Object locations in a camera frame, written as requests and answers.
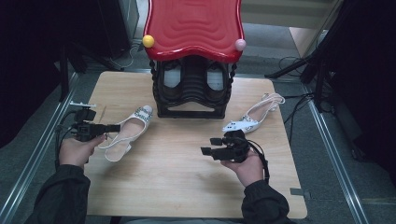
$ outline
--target red wavy top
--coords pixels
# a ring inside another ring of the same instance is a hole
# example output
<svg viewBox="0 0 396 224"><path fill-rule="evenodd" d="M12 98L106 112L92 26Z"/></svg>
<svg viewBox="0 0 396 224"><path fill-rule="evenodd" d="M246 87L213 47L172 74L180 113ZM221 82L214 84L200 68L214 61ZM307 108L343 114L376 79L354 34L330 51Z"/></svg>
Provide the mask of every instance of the red wavy top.
<svg viewBox="0 0 396 224"><path fill-rule="evenodd" d="M144 35L154 37L146 48L150 59L169 61L200 55L221 63L236 63L244 39L241 0L149 0Z"/></svg>

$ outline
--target red toy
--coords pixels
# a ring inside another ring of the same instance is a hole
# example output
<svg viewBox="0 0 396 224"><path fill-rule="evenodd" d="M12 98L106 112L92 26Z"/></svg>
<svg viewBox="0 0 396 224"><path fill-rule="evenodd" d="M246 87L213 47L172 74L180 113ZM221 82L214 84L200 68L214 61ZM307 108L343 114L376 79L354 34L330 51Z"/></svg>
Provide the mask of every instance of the red toy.
<svg viewBox="0 0 396 224"><path fill-rule="evenodd" d="M148 1L143 45L151 60L159 117L224 118L236 63L246 46L240 7L241 0ZM233 64L231 73L229 63ZM178 67L182 73L174 88L163 84L169 67ZM208 71L223 74L223 90L208 87ZM215 111L167 110L188 101Z"/></svg>

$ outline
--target metal rail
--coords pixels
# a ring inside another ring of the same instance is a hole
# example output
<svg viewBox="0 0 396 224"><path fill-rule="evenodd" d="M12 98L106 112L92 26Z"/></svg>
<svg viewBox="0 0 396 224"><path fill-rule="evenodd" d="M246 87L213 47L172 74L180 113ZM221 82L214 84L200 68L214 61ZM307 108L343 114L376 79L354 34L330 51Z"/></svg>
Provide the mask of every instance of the metal rail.
<svg viewBox="0 0 396 224"><path fill-rule="evenodd" d="M8 195L6 203L4 204L0 212L0 223L11 223L12 218L14 218L15 212L17 211L26 190L32 182L32 179L35 176L35 172L37 171L40 162L46 154L50 140L53 136L53 131L58 125L60 119L63 117L67 106L69 105L70 100L75 93L77 84L78 74L74 73L69 81L70 92L66 95L64 100L58 104L55 112L49 120L46 129L44 130L37 145L35 146L35 150L30 156L29 161L26 163L20 177L14 185L14 188Z"/></svg>
<svg viewBox="0 0 396 224"><path fill-rule="evenodd" d="M305 85L303 85L303 89L305 93L312 92ZM357 194L351 179L349 178L347 169L344 166L340 155L338 154L337 146L332 140L332 136L326 125L325 119L318 112L314 102L309 102L309 107L311 109L312 115L314 116L315 122L318 125L318 130L329 154L330 161L332 162L332 167L335 171L335 174L337 175L338 181L340 182L341 189L344 192L346 202L349 205L350 212L352 213L355 222L359 224L370 223L361 205L361 199Z"/></svg>

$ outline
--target black jacket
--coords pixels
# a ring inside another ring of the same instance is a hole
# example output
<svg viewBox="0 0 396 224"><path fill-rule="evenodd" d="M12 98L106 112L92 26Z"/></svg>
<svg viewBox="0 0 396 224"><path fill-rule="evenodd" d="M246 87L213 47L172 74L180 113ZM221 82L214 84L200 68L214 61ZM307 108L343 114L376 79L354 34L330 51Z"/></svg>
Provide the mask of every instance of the black jacket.
<svg viewBox="0 0 396 224"><path fill-rule="evenodd" d="M25 223L85 223L91 181L80 167L61 165L44 183L35 200L35 209ZM285 197L263 180L245 188L242 213L246 223L293 223L287 218Z"/></svg>

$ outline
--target wooden table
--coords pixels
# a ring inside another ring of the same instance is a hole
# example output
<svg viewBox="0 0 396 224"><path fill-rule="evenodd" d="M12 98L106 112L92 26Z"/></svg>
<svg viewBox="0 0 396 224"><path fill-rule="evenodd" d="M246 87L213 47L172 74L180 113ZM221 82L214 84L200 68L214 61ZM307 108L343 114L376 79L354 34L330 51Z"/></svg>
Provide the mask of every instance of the wooden table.
<svg viewBox="0 0 396 224"><path fill-rule="evenodd" d="M98 148L90 157L85 166L92 182L88 214L242 217L242 184L233 171L202 155L201 147L211 147L209 138L222 137L222 127L239 120L266 92L274 92L268 79L235 78L225 119L160 119L151 74L104 72L90 100L97 104L94 123L117 123L143 105L151 105L154 116L147 132L121 161L107 161L105 151ZM290 194L290 189L301 187L279 109L269 113L262 126L246 138L263 148L270 185L287 198L289 217L306 217L304 197Z"/></svg>

